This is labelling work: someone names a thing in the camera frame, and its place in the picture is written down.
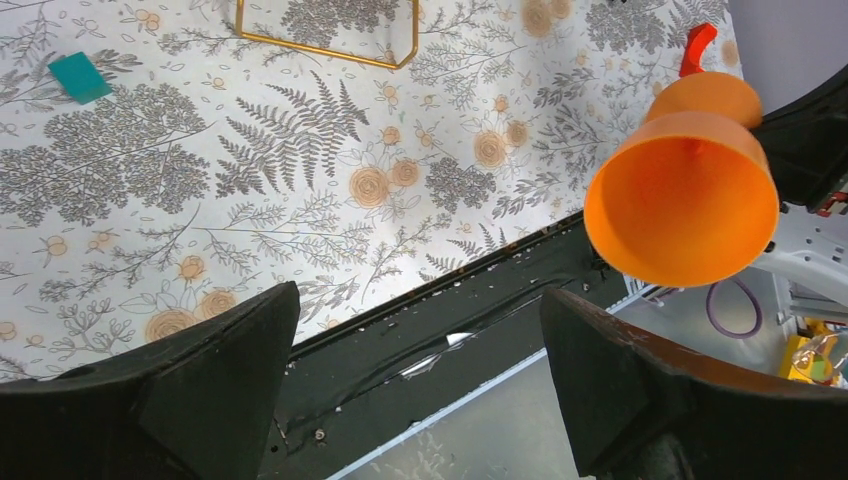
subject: teal square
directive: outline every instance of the teal square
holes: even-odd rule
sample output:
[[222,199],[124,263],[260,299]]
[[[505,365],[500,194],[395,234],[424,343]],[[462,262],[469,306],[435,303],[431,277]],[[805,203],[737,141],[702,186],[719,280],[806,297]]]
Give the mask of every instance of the teal square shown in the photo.
[[48,68],[68,95],[83,105],[112,93],[112,87],[82,52],[56,60]]

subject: red curved object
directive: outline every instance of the red curved object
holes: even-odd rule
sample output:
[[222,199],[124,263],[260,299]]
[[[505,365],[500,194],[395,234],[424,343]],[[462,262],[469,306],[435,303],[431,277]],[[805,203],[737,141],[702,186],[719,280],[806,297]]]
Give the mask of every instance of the red curved object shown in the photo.
[[689,41],[686,43],[686,50],[683,53],[683,63],[680,64],[680,77],[691,75],[693,73],[701,73],[704,71],[701,68],[701,57],[704,55],[704,50],[718,36],[718,29],[712,24],[705,23],[689,30]]

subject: black object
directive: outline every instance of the black object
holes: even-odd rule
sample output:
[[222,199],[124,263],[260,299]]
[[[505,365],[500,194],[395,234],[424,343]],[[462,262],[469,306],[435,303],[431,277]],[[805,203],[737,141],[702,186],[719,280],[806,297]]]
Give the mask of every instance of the black object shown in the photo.
[[848,66],[751,130],[768,156],[781,200],[822,208],[848,185]]
[[580,475],[845,478],[848,392],[701,355],[551,290],[542,331]]
[[[260,478],[324,480],[538,352],[548,287],[605,306],[626,296],[594,258],[578,214],[296,345]],[[449,348],[451,333],[474,336]]]
[[255,479],[299,314],[284,283],[54,380],[0,385],[0,478]]

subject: table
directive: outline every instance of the table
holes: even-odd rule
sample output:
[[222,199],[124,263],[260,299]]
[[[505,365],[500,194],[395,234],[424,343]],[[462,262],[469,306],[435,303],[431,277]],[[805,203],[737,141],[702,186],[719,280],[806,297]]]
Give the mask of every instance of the table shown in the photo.
[[[384,61],[411,3],[248,1]],[[402,70],[249,42],[228,0],[0,0],[0,381],[51,378],[297,281],[297,341],[581,208],[678,77],[741,75],[723,0],[423,2]],[[114,89],[73,103],[47,64]]]

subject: gold metal rod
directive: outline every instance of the gold metal rod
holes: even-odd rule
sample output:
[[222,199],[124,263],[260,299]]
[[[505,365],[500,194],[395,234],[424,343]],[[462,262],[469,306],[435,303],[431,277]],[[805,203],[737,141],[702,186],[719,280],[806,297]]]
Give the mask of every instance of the gold metal rod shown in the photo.
[[280,40],[279,38],[268,37],[266,35],[257,35],[255,33],[249,33],[244,31],[244,9],[246,0],[238,0],[236,3],[236,34],[242,38],[246,38],[248,40],[253,40],[254,42],[262,42],[262,43],[270,43],[271,45],[276,45],[278,47],[286,47],[286,48],[295,48],[297,50],[303,50],[306,52],[317,53],[320,55],[327,55],[329,57],[341,58],[343,60],[350,60],[351,62],[363,63],[366,65],[372,65],[375,67],[383,67],[388,68],[390,70],[398,70],[403,68],[404,65],[410,62],[410,60],[415,57],[415,54],[418,53],[418,2],[420,0],[412,0],[412,51],[400,61],[400,63],[388,63],[380,60],[376,60],[373,58],[360,57],[357,55],[337,52],[335,50],[330,50],[326,48],[313,47],[312,45],[305,45],[297,42],[289,42],[286,40]]

